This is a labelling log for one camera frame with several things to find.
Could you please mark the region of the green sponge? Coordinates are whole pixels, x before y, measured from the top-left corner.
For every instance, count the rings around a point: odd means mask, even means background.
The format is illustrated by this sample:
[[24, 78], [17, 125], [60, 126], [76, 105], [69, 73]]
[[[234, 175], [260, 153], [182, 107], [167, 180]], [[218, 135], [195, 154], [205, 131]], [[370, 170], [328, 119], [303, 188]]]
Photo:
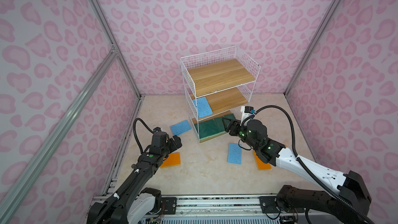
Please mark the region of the green sponge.
[[232, 120], [235, 120], [235, 119], [236, 118], [235, 118], [234, 114], [227, 114], [227, 115], [223, 116], [223, 121], [232, 121]]
[[215, 118], [215, 132], [218, 133], [224, 133], [225, 132], [225, 127], [223, 124], [223, 117]]
[[199, 134], [200, 141], [205, 140], [206, 138], [210, 138], [211, 136], [218, 133], [218, 126], [213, 119], [199, 122], [195, 124], [195, 128]]

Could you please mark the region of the blue sponge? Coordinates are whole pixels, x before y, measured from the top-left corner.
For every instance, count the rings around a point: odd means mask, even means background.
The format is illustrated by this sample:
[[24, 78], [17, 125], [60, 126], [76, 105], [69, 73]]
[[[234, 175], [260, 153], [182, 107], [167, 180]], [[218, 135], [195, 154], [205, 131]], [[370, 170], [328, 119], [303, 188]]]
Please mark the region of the blue sponge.
[[170, 126], [170, 129], [171, 129], [173, 135], [179, 136], [185, 132], [190, 131], [191, 125], [187, 120], [184, 120], [182, 122], [179, 122], [177, 124]]
[[194, 99], [193, 104], [198, 112], [199, 118], [204, 118], [213, 114], [210, 104], [205, 96]]
[[241, 164], [241, 148], [238, 144], [229, 143], [228, 163]]

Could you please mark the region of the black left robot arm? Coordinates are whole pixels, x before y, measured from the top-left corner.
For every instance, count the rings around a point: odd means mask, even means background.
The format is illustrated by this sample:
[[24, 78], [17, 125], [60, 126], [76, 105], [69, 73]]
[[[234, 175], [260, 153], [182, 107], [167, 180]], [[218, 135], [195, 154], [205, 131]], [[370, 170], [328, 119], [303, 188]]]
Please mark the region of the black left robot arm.
[[[151, 143], [145, 149], [137, 136], [138, 122], [151, 133]], [[182, 147], [181, 138], [170, 137], [160, 127], [151, 129], [140, 118], [133, 121], [133, 135], [140, 149], [140, 156], [132, 165], [133, 171], [112, 196], [90, 207], [88, 224], [138, 224], [148, 214], [159, 218], [165, 214], [161, 191], [145, 185], [169, 156]]]

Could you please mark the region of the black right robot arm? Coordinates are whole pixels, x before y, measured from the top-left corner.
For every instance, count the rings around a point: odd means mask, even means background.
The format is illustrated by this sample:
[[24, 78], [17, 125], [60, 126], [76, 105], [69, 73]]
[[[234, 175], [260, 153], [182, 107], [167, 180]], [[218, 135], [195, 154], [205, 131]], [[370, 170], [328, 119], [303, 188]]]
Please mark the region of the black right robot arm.
[[248, 145], [247, 149], [253, 150], [261, 162], [288, 170], [321, 188], [311, 191], [284, 185], [275, 198], [276, 206], [284, 212], [303, 208], [306, 217], [310, 210], [316, 210], [330, 214], [344, 224], [371, 224], [368, 212], [372, 198], [362, 176], [354, 171], [333, 170], [299, 155], [292, 118], [283, 108], [276, 105], [273, 108], [288, 119], [290, 147], [271, 139], [267, 127], [256, 119], [261, 111], [270, 109], [269, 105], [257, 111], [245, 106], [241, 120], [223, 117], [222, 123], [224, 130]]

